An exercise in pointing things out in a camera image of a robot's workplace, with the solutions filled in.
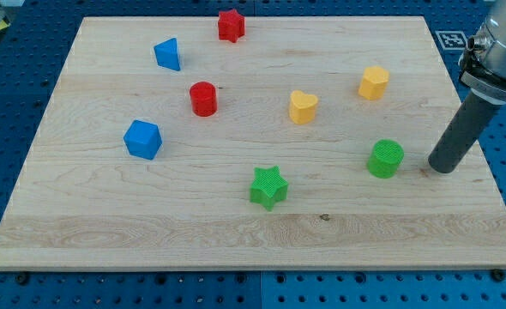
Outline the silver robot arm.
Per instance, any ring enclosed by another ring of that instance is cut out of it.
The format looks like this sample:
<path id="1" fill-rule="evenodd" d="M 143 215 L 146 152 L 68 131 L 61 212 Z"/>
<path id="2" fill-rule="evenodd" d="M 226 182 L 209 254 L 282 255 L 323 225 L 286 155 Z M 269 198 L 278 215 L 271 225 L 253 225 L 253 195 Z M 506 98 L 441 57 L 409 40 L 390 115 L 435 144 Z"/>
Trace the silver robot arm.
<path id="1" fill-rule="evenodd" d="M 460 82 L 467 97 L 428 157 L 439 173 L 451 173 L 506 105 L 506 0 L 495 2 L 461 55 Z"/>

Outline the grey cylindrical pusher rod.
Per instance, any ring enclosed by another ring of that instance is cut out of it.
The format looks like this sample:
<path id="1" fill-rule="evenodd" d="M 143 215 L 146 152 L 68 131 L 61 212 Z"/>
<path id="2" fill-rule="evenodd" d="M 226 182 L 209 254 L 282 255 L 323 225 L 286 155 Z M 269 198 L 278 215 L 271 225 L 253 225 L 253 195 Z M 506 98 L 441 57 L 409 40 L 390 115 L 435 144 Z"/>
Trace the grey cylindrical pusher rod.
<path id="1" fill-rule="evenodd" d="M 470 92 L 431 151 L 429 165 L 439 173 L 453 172 L 500 108 Z"/>

